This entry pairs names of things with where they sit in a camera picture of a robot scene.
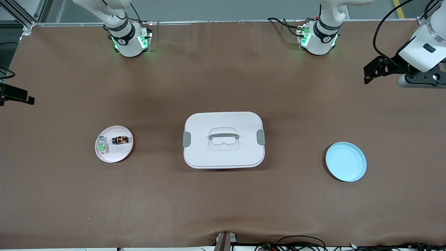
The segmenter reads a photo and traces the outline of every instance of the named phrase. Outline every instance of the white storage box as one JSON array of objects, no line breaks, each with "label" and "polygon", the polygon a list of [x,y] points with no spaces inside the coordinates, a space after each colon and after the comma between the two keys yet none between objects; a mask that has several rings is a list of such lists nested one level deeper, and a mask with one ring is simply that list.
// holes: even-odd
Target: white storage box
[{"label": "white storage box", "polygon": [[255,113],[196,113],[184,131],[184,160],[193,168],[255,167],[265,156],[263,124]]}]

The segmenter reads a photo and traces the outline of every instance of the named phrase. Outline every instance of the yellow floor line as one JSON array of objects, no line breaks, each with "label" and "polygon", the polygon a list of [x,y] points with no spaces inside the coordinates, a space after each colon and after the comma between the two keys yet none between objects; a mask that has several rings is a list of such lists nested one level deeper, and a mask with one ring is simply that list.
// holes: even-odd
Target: yellow floor line
[{"label": "yellow floor line", "polygon": [[[395,5],[395,7],[400,5],[400,0],[393,0],[393,4]],[[399,18],[404,18],[404,13],[403,13],[403,10],[401,8],[398,8],[396,10],[396,12],[398,13],[398,17]]]}]

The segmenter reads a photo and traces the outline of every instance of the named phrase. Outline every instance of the black cable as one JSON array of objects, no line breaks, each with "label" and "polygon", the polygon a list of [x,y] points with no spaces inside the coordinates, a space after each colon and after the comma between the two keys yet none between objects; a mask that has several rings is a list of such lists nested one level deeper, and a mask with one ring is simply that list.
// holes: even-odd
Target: black cable
[{"label": "black cable", "polygon": [[[277,19],[277,18],[275,18],[275,17],[270,17],[270,18],[268,18],[267,20],[274,20],[274,21],[277,21],[277,22],[279,22],[279,24],[281,24],[281,25],[284,25],[284,26],[287,26],[284,22],[282,22],[282,21],[280,21],[279,19]],[[290,28],[293,28],[293,29],[297,29],[297,26],[293,26],[293,25],[288,25]]]},{"label": "black cable", "polygon": [[376,37],[378,36],[378,31],[380,30],[381,26],[383,25],[384,21],[393,13],[395,12],[397,9],[401,8],[402,6],[412,2],[413,0],[407,0],[404,3],[396,6],[395,8],[393,8],[389,13],[387,13],[387,15],[385,15],[385,17],[383,18],[383,20],[381,20],[381,22],[378,24],[378,27],[376,28],[375,31],[375,35],[373,35],[373,48],[375,49],[375,51],[381,55],[383,58],[387,59],[388,61],[390,61],[391,63],[393,63],[394,65],[396,65],[398,68],[404,70],[404,67],[400,66],[399,64],[397,64],[395,61],[393,61],[390,57],[388,57],[386,54],[382,53],[378,47],[376,47]]},{"label": "black cable", "polygon": [[300,37],[300,38],[303,38],[303,37],[304,37],[303,35],[299,35],[299,34],[294,33],[294,32],[290,29],[290,26],[289,26],[288,23],[286,22],[286,19],[283,19],[283,22],[285,23],[286,27],[287,27],[288,30],[291,32],[291,34],[293,34],[293,35],[296,36],[296,37]]},{"label": "black cable", "polygon": [[289,245],[291,245],[291,246],[293,246],[293,247],[300,247],[300,246],[306,246],[306,247],[322,247],[323,249],[324,249],[324,251],[327,251],[327,247],[326,247],[326,244],[325,244],[325,242],[324,241],[322,241],[321,239],[319,239],[319,238],[316,238],[316,237],[313,237],[313,236],[309,236],[309,235],[290,235],[290,236],[285,236],[285,237],[282,237],[282,238],[280,238],[277,242],[276,242],[276,246],[278,246],[279,245],[279,242],[281,241],[281,240],[284,240],[284,239],[288,239],[288,238],[310,238],[310,239],[315,239],[315,240],[318,240],[318,241],[320,241],[322,244],[323,244],[323,246],[321,246],[321,245],[317,245],[317,244],[313,244],[313,243],[309,243],[309,242],[294,242],[294,243],[288,243],[287,244],[287,246],[289,246]]},{"label": "black cable", "polygon": [[138,12],[136,11],[135,7],[133,7],[133,4],[130,3],[130,6],[132,7],[133,11],[135,12],[136,16],[138,17],[138,21],[141,22],[141,18],[139,17]]},{"label": "black cable", "polygon": [[0,80],[10,79],[16,75],[15,72],[13,72],[12,70],[6,69],[5,67],[0,66],[0,69],[6,71],[6,73],[8,73],[8,72],[11,73],[11,75],[0,77]]},{"label": "black cable", "polygon": [[6,43],[0,43],[0,45],[5,45],[5,44],[16,44],[16,45],[18,45],[19,43],[17,43],[17,42],[6,42]]},{"label": "black cable", "polygon": [[285,25],[285,26],[288,28],[288,30],[291,32],[291,34],[293,34],[294,36],[303,38],[303,35],[296,34],[296,33],[294,33],[294,32],[291,30],[291,28],[293,28],[293,29],[297,29],[297,26],[289,25],[289,24],[287,23],[286,19],[283,19],[283,21],[280,21],[279,19],[277,19],[277,18],[275,18],[275,17],[270,17],[270,18],[268,18],[267,20],[270,20],[270,21],[271,21],[271,20],[277,21],[277,22],[279,22],[279,24],[281,24],[281,25]]},{"label": "black cable", "polygon": [[440,0],[437,0],[437,2],[436,2],[434,5],[432,5],[432,7],[429,8],[429,6],[430,6],[434,1],[435,1],[435,0],[430,0],[429,3],[427,3],[426,7],[424,8],[424,15],[423,15],[424,19],[427,19],[427,18],[428,18],[427,13],[428,13],[430,10],[432,10],[432,8],[434,8],[435,5],[437,5],[437,4],[440,2]]}]

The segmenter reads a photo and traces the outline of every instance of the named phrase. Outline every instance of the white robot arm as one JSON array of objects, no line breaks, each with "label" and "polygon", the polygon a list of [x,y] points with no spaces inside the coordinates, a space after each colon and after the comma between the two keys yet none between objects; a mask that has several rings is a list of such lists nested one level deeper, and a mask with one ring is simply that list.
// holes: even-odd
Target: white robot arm
[{"label": "white robot arm", "polygon": [[389,60],[383,55],[364,67],[364,83],[390,74],[403,74],[400,87],[446,88],[446,4],[424,21]]},{"label": "white robot arm", "polygon": [[97,16],[110,32],[116,50],[125,57],[135,57],[149,50],[152,32],[131,22],[123,9],[130,0],[73,0]]},{"label": "white robot arm", "polygon": [[311,20],[299,31],[302,38],[299,44],[312,54],[326,54],[335,45],[339,28],[346,18],[343,5],[366,5],[375,0],[319,0],[321,14],[317,20]]}]

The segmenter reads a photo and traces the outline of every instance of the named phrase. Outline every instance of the brown tablecloth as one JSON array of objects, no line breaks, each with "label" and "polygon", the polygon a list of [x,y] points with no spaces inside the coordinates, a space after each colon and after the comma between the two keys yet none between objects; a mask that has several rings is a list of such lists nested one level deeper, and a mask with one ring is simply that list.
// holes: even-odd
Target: brown tablecloth
[{"label": "brown tablecloth", "polygon": [[[348,22],[324,56],[272,23],[153,27],[152,53],[114,53],[102,27],[35,27],[8,84],[36,98],[0,109],[0,248],[209,245],[309,234],[328,245],[446,242],[446,93],[363,84],[377,22]],[[415,21],[386,22],[393,55]],[[183,159],[186,119],[252,111],[266,156],[252,169],[200,171]],[[98,134],[136,137],[121,163],[99,160]],[[326,149],[359,146],[365,176],[332,178]]]}]

